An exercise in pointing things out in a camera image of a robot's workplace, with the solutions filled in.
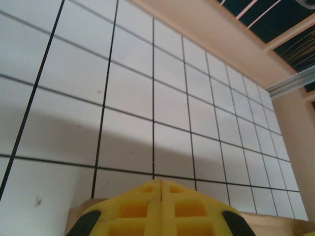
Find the tiled wall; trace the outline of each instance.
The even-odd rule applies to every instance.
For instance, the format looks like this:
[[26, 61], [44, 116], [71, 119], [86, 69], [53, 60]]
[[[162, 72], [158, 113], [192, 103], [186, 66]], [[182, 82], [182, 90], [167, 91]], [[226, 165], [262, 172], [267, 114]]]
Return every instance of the tiled wall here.
[[70, 207], [152, 178], [307, 219], [251, 80], [125, 0], [0, 8], [0, 234], [62, 235]]

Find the yellow plastic object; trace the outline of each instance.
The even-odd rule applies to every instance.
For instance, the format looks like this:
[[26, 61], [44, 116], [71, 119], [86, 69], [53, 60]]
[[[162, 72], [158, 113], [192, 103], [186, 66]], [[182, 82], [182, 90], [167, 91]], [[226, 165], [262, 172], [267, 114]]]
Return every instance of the yellow plastic object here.
[[222, 212], [240, 213], [177, 183], [152, 180], [88, 208], [101, 215], [90, 236], [233, 236]]

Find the white surface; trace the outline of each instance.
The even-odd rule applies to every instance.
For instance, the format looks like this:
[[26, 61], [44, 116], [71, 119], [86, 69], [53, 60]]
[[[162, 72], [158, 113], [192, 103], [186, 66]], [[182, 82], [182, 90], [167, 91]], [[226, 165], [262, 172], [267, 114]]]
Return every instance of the white surface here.
[[208, 73], [206, 53], [202, 48], [184, 38], [184, 53], [185, 61], [189, 62], [203, 72]]
[[270, 131], [256, 125], [257, 136], [259, 139], [261, 152], [270, 156], [276, 156], [275, 148], [272, 143]]
[[91, 197], [93, 173], [92, 168], [15, 160], [1, 199], [0, 234], [64, 235], [70, 207]]
[[229, 112], [235, 113], [230, 88], [215, 81], [211, 81], [214, 103]]
[[269, 187], [268, 177], [261, 154], [244, 150], [251, 185]]
[[271, 132], [271, 137], [276, 148], [277, 157], [289, 161], [283, 137], [273, 132]]
[[250, 108], [250, 104], [249, 104], [248, 99], [245, 96], [243, 96], [242, 94], [240, 94], [234, 90], [232, 91], [232, 95], [233, 95], [236, 114], [242, 118], [245, 118], [245, 119], [253, 122], [252, 112], [251, 112], [251, 108]]
[[228, 183], [249, 184], [249, 177], [243, 150], [228, 144], [221, 144]]
[[227, 188], [231, 207], [243, 212], [256, 213], [250, 187], [228, 184]]
[[38, 89], [17, 154], [95, 163], [101, 108]]
[[247, 96], [255, 100], [256, 102], [261, 103], [257, 85], [250, 79], [246, 77], [243, 77], [243, 78], [244, 78], [244, 84], [246, 87]]
[[189, 96], [191, 131], [219, 139], [215, 108]]
[[224, 62], [207, 53], [210, 76], [229, 85]]
[[229, 205], [225, 183], [197, 181], [197, 191]]
[[184, 63], [154, 48], [154, 78], [186, 91]]
[[300, 193], [288, 192], [295, 219], [309, 220]]
[[109, 57], [112, 31], [113, 24], [65, 1], [55, 34]]
[[278, 216], [294, 218], [292, 208], [290, 205], [290, 200], [286, 191], [274, 190], [274, 189], [271, 191], [274, 197]]
[[152, 80], [112, 63], [105, 104], [152, 119]]
[[209, 77], [186, 65], [188, 93], [213, 104]]
[[152, 76], [152, 46], [118, 27], [115, 28], [112, 59]]
[[182, 38], [180, 34], [157, 19], [154, 20], [154, 44], [183, 59]]
[[156, 123], [154, 128], [155, 173], [193, 178], [190, 134]]
[[280, 168], [287, 190], [299, 191], [290, 162], [279, 160]]
[[152, 42], [153, 18], [132, 3], [119, 0], [116, 23]]
[[107, 60], [54, 38], [39, 84], [102, 104], [107, 65]]
[[31, 92], [31, 87], [0, 77], [0, 153], [12, 153]]
[[225, 182], [219, 141], [193, 134], [192, 148], [196, 178]]
[[277, 216], [271, 190], [265, 188], [252, 188], [257, 214]]
[[154, 82], [154, 116], [155, 120], [189, 130], [186, 94]]
[[276, 158], [263, 155], [266, 171], [268, 174], [270, 187], [285, 189], [284, 178], [281, 174], [281, 169]]
[[97, 12], [98, 14], [114, 21], [116, 0], [75, 0], [88, 7], [89, 9]]
[[241, 138], [238, 130], [236, 117], [216, 108], [219, 125], [220, 139], [241, 146]]
[[152, 172], [152, 122], [105, 109], [98, 165]]
[[263, 107], [253, 101], [250, 100], [250, 106], [252, 109], [252, 116], [254, 118], [254, 122], [259, 124], [265, 128], [268, 128], [266, 116], [263, 110]]
[[237, 118], [237, 120], [240, 126], [243, 147], [260, 151], [255, 125], [242, 118]]
[[230, 66], [227, 66], [226, 69], [227, 69], [231, 87], [241, 92], [242, 94], [246, 94], [243, 76], [239, 72], [231, 68]]
[[0, 71], [34, 83], [49, 36], [0, 15]]

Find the square hole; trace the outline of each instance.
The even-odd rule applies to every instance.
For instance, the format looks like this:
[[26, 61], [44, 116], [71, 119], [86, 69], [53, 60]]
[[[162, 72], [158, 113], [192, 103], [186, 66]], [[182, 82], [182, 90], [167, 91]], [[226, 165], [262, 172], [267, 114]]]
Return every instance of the square hole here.
[[188, 200], [175, 203], [175, 217], [196, 217], [206, 215], [206, 208], [200, 201]]
[[212, 226], [207, 223], [178, 224], [177, 236], [214, 236]]
[[109, 236], [143, 236], [145, 224], [115, 224], [109, 228]]
[[118, 218], [145, 218], [147, 217], [147, 202], [129, 202], [122, 204], [118, 211]]

